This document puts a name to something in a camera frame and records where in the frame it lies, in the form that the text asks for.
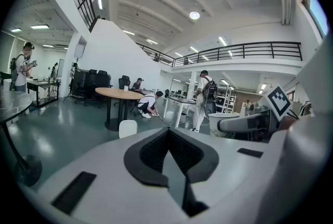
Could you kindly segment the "black desk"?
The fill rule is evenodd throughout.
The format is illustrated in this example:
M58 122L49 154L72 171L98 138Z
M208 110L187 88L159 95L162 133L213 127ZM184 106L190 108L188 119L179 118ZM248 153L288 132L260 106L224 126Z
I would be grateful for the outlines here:
M59 82L27 81L27 92L33 98L32 105L40 109L59 99ZM40 98L40 89L45 91L44 97Z

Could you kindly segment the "person's right forearm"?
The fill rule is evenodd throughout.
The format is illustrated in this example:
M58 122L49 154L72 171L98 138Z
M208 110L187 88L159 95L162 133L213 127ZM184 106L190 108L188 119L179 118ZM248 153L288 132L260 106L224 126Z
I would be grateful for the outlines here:
M289 115L284 116L280 121L279 130L288 130L297 120Z

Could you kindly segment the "white shelving rack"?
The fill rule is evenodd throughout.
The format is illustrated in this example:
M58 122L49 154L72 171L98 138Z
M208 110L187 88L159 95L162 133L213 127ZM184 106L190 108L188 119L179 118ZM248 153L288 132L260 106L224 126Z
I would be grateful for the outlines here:
M236 93L233 87L220 86L217 88L216 111L220 113L233 113L236 104Z

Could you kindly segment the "white desk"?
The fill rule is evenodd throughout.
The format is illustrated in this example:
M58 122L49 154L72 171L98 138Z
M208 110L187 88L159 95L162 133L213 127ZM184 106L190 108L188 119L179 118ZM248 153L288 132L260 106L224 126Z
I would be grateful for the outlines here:
M196 102L194 100L188 100L184 98L176 98L176 97L167 97L166 102L165 102L165 108L164 108L164 113L163 113L163 118L166 117L167 115L167 109L169 103L174 103L179 106L178 112L177 112L177 119L175 122L175 127L177 128L180 123L180 119L183 113L183 109L186 108L185 114L188 114L189 108L194 107L196 105Z

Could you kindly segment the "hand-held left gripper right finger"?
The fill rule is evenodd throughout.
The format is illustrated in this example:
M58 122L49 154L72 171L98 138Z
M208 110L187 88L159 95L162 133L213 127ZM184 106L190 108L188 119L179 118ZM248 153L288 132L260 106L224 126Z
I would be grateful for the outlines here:
M269 143L250 142L170 128L170 132L189 136L217 153L217 167L205 181L191 183L195 198L208 209L189 218L169 220L172 224L255 224L260 203L276 167L276 137Z

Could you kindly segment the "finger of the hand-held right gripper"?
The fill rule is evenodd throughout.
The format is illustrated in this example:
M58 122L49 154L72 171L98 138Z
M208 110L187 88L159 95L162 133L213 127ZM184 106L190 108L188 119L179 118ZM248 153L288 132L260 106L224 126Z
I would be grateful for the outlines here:
M218 113L217 129L225 133L248 133L258 130L260 113L240 116L234 113Z

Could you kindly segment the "black office chair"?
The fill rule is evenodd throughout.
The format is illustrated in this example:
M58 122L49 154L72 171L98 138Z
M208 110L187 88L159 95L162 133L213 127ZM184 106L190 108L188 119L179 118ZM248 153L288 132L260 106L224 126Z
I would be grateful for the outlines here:
M123 75L121 78L119 78L119 89L128 91L129 86L131 84L130 78L126 75Z
M103 70L99 70L97 75L96 75L96 88L99 87L107 87L107 88L111 88L111 76Z
M82 102L84 106L87 106L87 101L91 96L91 85L89 83L88 71L75 71L72 94L76 97L74 103Z

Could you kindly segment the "white paper cup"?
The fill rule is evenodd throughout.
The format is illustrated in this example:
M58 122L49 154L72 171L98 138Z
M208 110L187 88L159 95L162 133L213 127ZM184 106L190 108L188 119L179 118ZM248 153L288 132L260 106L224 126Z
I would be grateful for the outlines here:
M218 121L239 117L239 113L212 113L209 114L210 135L220 138L234 139L235 133L220 132L217 128Z

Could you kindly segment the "softbox light on stand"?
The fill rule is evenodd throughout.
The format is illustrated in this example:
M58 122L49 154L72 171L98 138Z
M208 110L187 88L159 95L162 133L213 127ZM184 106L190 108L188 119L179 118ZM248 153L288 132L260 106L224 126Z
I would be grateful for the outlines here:
M70 45L67 50L65 61L63 63L62 70L62 82L61 82L61 95L65 99L70 93L70 84L73 77L73 65L78 64L79 59L82 58L84 53L85 45L76 44Z

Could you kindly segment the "round wooden table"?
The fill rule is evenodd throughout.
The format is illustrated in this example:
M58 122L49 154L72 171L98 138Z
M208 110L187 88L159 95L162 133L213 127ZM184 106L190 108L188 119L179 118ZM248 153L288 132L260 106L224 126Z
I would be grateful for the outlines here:
M111 131L119 131L120 123L123 120L127 120L127 115L129 111L129 101L132 100L137 101L143 97L142 94L133 91L125 91L123 89L115 89L107 87L98 87L95 89L95 92L107 98L107 118L105 122L105 127ZM110 117L112 98L119 99L117 118Z

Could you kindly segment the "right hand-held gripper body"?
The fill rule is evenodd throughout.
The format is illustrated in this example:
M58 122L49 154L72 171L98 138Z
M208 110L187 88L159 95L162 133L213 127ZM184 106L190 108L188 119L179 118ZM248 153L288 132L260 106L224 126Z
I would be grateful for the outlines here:
M291 102L279 85L251 104L250 115L257 115L254 141L268 142L273 133L280 129L281 121L287 116L290 107Z

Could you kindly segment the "white chair back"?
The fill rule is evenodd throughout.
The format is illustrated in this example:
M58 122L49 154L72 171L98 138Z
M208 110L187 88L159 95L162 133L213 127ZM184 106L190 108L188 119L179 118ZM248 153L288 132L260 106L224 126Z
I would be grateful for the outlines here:
M135 120L123 120L119 125L119 138L125 138L137 133L137 122Z

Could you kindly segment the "black mezzanine railing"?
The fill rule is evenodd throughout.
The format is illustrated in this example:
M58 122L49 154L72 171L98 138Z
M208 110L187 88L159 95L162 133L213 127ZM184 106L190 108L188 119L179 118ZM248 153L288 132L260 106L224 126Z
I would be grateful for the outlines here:
M300 42L254 42L211 48L203 51L194 50L187 55L176 54L173 58L151 47L137 44L153 61L170 67L226 61L232 59L268 58L302 61Z

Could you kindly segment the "round black marble table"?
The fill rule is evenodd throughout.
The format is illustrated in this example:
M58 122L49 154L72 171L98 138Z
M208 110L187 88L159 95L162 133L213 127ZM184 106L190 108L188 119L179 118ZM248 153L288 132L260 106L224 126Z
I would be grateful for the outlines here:
M20 155L10 137L7 122L29 109L32 102L32 97L21 91L6 91L0 95L0 126L17 160L14 176L18 182L28 187L34 186L39 181L42 173L42 163L34 155Z

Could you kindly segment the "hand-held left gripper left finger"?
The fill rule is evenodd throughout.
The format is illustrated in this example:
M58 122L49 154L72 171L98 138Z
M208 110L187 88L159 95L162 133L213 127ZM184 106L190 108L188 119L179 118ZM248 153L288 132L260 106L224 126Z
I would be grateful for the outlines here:
M52 202L82 171L96 175L71 216L89 224L176 224L188 216L167 188L141 184L127 171L124 154L133 144L158 132L144 131L98 145L51 175L38 189Z

